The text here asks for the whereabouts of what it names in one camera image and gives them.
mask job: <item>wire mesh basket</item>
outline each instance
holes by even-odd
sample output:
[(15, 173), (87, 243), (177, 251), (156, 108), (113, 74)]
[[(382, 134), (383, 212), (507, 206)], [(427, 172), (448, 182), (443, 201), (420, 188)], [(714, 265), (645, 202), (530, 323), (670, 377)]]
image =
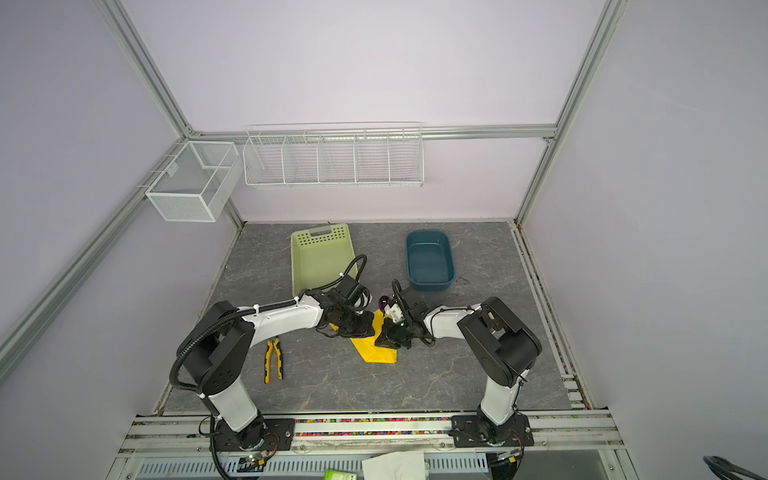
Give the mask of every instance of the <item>wire mesh basket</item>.
[(420, 127), (329, 134), (250, 134), (246, 184), (271, 187), (422, 185)]
[(215, 222), (243, 175), (232, 142), (188, 141), (147, 189), (170, 222)]

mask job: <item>purple object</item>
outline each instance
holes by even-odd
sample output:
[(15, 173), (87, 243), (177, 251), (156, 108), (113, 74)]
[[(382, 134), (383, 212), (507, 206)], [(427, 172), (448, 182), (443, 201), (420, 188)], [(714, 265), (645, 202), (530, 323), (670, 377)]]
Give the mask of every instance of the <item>purple object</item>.
[(389, 297), (387, 295), (379, 299), (379, 310), (384, 311), (384, 307), (389, 305)]

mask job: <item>yellow cloth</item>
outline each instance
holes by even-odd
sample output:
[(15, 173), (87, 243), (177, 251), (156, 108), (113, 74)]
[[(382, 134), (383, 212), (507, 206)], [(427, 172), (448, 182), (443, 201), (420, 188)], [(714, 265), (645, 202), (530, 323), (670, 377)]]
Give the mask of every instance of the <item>yellow cloth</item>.
[[(381, 346), (375, 346), (373, 343), (379, 338), (384, 325), (384, 312), (377, 310), (373, 314), (373, 336), (365, 339), (352, 339), (352, 344), (357, 349), (363, 360), (367, 363), (394, 363), (397, 362), (397, 350), (386, 349)], [(338, 330), (336, 325), (331, 324), (331, 328)]]

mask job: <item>perforated metal panel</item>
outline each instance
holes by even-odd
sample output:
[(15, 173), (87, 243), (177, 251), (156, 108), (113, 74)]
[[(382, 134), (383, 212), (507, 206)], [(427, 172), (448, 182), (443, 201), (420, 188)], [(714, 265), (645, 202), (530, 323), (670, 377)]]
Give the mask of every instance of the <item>perforated metal panel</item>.
[[(376, 455), (286, 455), (268, 461), (264, 472), (237, 472), (239, 458), (222, 461), (224, 468), (235, 477), (318, 476), (326, 470), (362, 475), (362, 461)], [(429, 473), (487, 473), (488, 465), (482, 453), (426, 453)], [(137, 480), (143, 478), (218, 478), (210, 457), (146, 458), (139, 468)]]

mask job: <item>white paper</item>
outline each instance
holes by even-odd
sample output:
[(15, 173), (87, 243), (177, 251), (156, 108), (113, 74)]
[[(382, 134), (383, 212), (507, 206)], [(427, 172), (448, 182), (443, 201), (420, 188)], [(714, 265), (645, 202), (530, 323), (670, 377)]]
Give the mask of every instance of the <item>white paper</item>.
[(393, 452), (362, 461), (366, 480), (424, 480), (424, 452)]

